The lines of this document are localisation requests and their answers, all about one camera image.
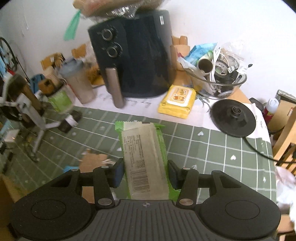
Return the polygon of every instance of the small box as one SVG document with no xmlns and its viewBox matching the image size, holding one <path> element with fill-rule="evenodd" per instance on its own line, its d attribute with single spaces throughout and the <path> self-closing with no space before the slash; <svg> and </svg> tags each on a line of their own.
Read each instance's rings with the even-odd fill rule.
<svg viewBox="0 0 296 241">
<path fill-rule="evenodd" d="M 7 149 L 12 149 L 16 146 L 15 139 L 19 133 L 19 129 L 10 130 L 7 132 L 7 135 L 4 138 L 4 141 L 7 145 Z"/>
</svg>

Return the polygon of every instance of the spray can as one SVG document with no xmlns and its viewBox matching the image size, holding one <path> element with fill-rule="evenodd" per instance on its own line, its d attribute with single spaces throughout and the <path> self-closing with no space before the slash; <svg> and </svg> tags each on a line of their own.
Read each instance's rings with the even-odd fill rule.
<svg viewBox="0 0 296 241">
<path fill-rule="evenodd" d="M 263 118 L 265 120 L 265 123 L 268 124 L 272 117 L 274 116 L 277 108 L 279 106 L 279 101 L 276 98 L 271 98 L 267 102 L 264 110 L 263 110 Z"/>
</svg>

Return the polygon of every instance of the white cloth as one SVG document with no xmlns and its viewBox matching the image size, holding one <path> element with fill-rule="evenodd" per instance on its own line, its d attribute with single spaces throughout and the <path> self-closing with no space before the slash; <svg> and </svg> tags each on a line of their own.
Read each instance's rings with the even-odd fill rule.
<svg viewBox="0 0 296 241">
<path fill-rule="evenodd" d="M 125 98 L 126 105 L 124 106 L 124 108 L 118 109 L 114 106 L 112 96 L 107 92 L 105 86 L 101 86 L 97 88 L 95 91 L 97 91 L 97 95 L 92 102 L 87 104 L 81 104 L 80 101 L 76 98 L 74 105 L 79 107 L 107 110 L 129 115 L 144 116 L 148 118 L 154 118 L 163 121 L 171 121 L 190 126 L 204 127 L 207 129 L 219 131 L 218 128 L 212 122 L 209 112 L 209 106 L 212 106 L 215 102 L 217 102 L 217 100 L 207 99 L 209 101 L 207 102 L 206 100 L 201 101 L 197 99 L 194 102 L 193 108 L 188 118 L 182 119 L 158 113 L 158 106 L 162 99 L 165 97 L 166 93 L 161 96 L 148 99 Z M 256 129 L 248 137 L 262 138 L 264 141 L 270 143 L 268 130 L 261 111 L 256 107 L 255 104 L 244 105 L 246 105 L 252 111 L 252 113 L 256 117 L 257 122 Z"/>
</svg>

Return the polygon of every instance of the shaker bottle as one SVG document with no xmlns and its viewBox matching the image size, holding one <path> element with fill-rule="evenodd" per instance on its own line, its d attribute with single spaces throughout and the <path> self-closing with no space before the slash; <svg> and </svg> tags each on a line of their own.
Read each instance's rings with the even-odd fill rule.
<svg viewBox="0 0 296 241">
<path fill-rule="evenodd" d="M 69 58 L 61 66 L 59 74 L 66 80 L 82 104 L 92 101 L 96 96 L 89 82 L 82 60 Z"/>
</svg>

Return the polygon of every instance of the barcode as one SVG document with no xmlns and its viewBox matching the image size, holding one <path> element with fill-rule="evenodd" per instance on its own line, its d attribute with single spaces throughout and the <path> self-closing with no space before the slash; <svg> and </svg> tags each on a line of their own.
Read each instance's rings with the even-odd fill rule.
<svg viewBox="0 0 296 241">
<path fill-rule="evenodd" d="M 147 171 L 133 171 L 131 172 L 131 184 L 133 191 L 146 191 L 150 189 Z"/>
</svg>

